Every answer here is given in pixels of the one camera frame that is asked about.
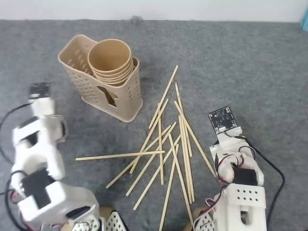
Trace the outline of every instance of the perforated plastic basket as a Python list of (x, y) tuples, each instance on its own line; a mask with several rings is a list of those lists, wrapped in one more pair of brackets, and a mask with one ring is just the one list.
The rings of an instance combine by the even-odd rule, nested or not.
[(67, 71), (87, 104), (129, 123), (143, 106), (140, 92), (139, 60), (133, 57), (134, 70), (121, 86), (111, 86), (94, 77), (87, 55), (96, 44), (84, 35), (76, 35), (58, 55), (59, 62)]

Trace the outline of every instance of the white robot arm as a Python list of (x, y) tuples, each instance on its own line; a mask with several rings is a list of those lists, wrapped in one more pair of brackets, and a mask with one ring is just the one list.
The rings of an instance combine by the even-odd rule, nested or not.
[(210, 147), (219, 180), (228, 183), (194, 222), (194, 231), (266, 231), (264, 175), (228, 106), (209, 119), (218, 141)]
[(31, 85), (29, 100), (34, 116), (13, 130), (16, 156), (12, 172), (19, 172), (12, 175), (11, 186), (23, 197), (18, 207), (24, 220), (69, 222), (72, 230), (78, 227), (78, 231), (104, 231), (106, 222), (100, 217), (94, 194), (59, 181), (65, 171), (56, 145), (65, 141), (67, 127), (63, 118), (55, 114), (49, 84)]

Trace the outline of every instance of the gray carpet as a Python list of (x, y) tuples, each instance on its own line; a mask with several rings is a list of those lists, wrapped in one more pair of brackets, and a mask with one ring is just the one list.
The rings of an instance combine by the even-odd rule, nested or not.
[[(58, 52), (76, 34), (94, 40), (126, 41), (141, 62), (144, 106), (129, 124), (83, 103), (57, 61)], [(68, 121), (69, 137), (59, 145), (66, 168), (65, 182), (92, 190), (101, 205), (112, 204), (131, 231), (158, 230), (171, 161), (164, 186), (156, 179), (137, 211), (133, 205), (152, 173), (155, 160), (130, 197), (125, 196), (136, 174), (126, 174), (113, 187), (105, 186), (131, 158), (75, 162), (77, 156), (137, 152), (150, 119), (175, 65), (186, 116), (206, 152), (216, 141), (207, 113), (229, 104), (247, 136), (286, 176), (270, 230), (303, 231), (307, 220), (308, 33), (299, 24), (172, 22), (172, 21), (0, 21), (0, 117), (27, 101), (29, 84), (51, 81), (59, 113)], [(174, 87), (163, 125), (178, 113)], [(29, 109), (10, 117), (1, 131), (4, 150), (13, 158), (12, 128), (30, 116)], [(173, 133), (175, 138), (178, 129)], [(196, 202), (218, 193), (214, 179), (195, 145), (192, 177)], [(141, 170), (148, 157), (138, 165)], [(280, 176), (257, 158), (265, 175), (267, 205), (281, 183)], [(0, 163), (0, 187), (10, 167)], [(174, 178), (165, 230), (180, 231), (188, 220), (178, 176)], [(15, 230), (0, 201), (1, 230)]]

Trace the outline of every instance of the circuit board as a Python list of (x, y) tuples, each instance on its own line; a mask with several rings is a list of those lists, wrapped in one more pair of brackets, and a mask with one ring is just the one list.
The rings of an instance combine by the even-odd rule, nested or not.
[(216, 134), (220, 134), (231, 128), (237, 127), (229, 106), (222, 107), (208, 114), (212, 127)]
[(50, 83), (33, 83), (29, 89), (29, 99), (35, 100), (38, 98), (46, 98), (50, 96)]

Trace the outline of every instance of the paper cup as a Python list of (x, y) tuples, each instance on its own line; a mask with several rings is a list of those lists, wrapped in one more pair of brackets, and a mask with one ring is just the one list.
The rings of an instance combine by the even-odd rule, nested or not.
[(92, 47), (88, 62), (94, 71), (105, 75), (116, 74), (131, 62), (131, 50), (121, 40), (106, 39)]
[(128, 78), (129, 75), (132, 73), (132, 71), (133, 71), (133, 66), (131, 66), (125, 73), (123, 73), (122, 75), (120, 75), (120, 76), (118, 76), (118, 77), (115, 77), (115, 78), (105, 78), (104, 76), (99, 75), (99, 74), (97, 74), (97, 73), (94, 73), (94, 75), (95, 75), (95, 76), (97, 77), (97, 79), (99, 79), (100, 81), (109, 83), (109, 82), (120, 81), (120, 80), (124, 80), (124, 79)]
[(104, 72), (97, 71), (97, 70), (93, 70), (93, 71), (104, 78), (116, 78), (118, 76), (123, 75), (125, 72), (127, 72), (127, 70), (131, 69), (133, 66), (134, 66), (133, 60), (131, 59), (130, 62), (122, 70), (120, 70), (119, 72), (115, 74), (105, 74)]

